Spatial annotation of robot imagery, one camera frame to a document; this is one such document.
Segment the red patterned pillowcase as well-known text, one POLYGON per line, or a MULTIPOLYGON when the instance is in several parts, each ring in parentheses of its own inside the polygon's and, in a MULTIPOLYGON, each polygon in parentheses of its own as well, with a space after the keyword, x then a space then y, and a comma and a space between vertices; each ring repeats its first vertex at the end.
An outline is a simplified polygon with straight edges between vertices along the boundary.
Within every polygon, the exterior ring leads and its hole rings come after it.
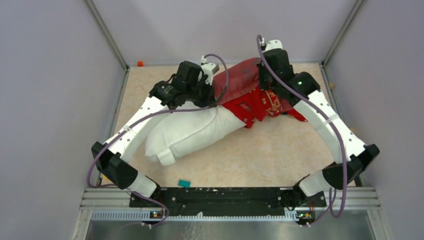
POLYGON ((251 128, 265 117, 289 115, 300 122, 306 118, 291 107, 287 100, 279 98, 272 90, 260 87, 259 58, 250 58, 231 66, 213 77, 214 95, 223 98, 218 102, 251 128))

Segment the white pillow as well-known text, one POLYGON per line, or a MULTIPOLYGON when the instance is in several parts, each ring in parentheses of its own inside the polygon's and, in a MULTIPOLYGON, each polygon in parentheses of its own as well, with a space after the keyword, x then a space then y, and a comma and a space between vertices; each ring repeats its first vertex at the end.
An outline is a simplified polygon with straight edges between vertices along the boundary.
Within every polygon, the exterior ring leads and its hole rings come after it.
POLYGON ((144 155, 151 162, 168 166, 245 126, 244 121, 223 106, 174 112, 149 133, 144 155))

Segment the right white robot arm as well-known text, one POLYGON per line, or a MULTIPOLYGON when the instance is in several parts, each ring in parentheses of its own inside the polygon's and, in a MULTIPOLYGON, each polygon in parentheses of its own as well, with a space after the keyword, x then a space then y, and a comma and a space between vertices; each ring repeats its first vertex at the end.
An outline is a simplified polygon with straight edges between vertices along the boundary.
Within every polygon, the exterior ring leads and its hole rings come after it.
POLYGON ((288 101, 312 125, 334 160, 294 185, 293 200, 297 205, 307 206, 314 195, 324 190, 342 190, 380 154, 375 144, 366 144, 347 127, 311 74, 294 73, 285 50, 263 51, 257 66, 261 87, 288 101))

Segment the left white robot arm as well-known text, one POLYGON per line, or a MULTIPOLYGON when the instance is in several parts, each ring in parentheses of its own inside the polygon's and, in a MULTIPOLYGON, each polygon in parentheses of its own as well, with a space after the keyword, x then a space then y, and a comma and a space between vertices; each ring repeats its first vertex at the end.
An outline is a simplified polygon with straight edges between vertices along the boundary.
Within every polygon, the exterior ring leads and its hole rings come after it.
POLYGON ((104 143, 91 147, 97 170, 121 190, 141 195, 149 207, 160 202, 159 185, 131 165, 138 147, 149 133, 171 113, 179 112, 191 101, 207 109, 214 101, 213 78, 219 65, 202 60, 201 64, 183 61, 168 80, 157 82, 137 112, 104 143))

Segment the teal small block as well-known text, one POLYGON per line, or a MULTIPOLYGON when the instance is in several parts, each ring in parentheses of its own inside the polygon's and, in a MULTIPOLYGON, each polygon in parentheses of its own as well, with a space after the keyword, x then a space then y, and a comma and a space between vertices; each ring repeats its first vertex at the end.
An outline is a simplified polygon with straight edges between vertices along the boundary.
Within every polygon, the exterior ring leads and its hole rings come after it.
POLYGON ((182 188, 190 188, 190 187, 191 187, 191 182, 190 182, 190 181, 188 181, 188 180, 180 179, 180 180, 178 181, 177 185, 178 185, 179 187, 182 187, 182 188))

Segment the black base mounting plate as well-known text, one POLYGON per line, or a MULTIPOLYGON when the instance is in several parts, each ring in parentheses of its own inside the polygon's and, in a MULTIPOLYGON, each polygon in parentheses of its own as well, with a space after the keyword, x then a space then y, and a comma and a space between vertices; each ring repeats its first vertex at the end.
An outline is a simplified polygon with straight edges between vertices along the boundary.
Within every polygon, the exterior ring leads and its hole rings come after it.
POLYGON ((131 194, 131 208, 168 207, 171 217, 262 217, 283 216, 289 210, 326 207, 323 192, 304 196, 291 187, 168 187, 153 195, 153 202, 131 194))

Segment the aluminium front rail frame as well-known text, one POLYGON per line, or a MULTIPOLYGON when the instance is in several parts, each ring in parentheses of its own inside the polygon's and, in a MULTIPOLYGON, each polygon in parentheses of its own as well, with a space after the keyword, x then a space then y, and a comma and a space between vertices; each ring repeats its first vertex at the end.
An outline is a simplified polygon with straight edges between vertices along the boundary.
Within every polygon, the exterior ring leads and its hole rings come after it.
POLYGON ((151 227, 160 221, 182 222, 284 222, 306 227, 321 218, 328 207, 346 212, 365 211, 371 234, 391 240, 377 191, 372 187, 349 187, 346 197, 327 191, 295 198, 290 187, 168 187, 154 200, 146 200, 118 188, 87 188, 84 191, 72 234, 84 240, 91 221, 135 222, 151 227))

